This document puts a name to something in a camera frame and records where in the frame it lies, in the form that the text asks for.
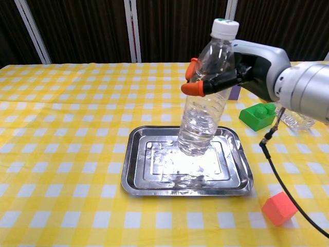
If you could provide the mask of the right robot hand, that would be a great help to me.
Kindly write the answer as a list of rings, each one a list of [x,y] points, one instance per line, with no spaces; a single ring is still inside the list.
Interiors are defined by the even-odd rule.
[[[284,70],[291,67],[287,53],[281,48],[243,40],[233,41],[233,52],[233,71],[223,72],[212,79],[192,82],[189,76],[197,65],[196,61],[192,61],[186,73],[188,82],[181,86],[182,92],[204,97],[238,85],[265,101],[278,101],[275,83]]]

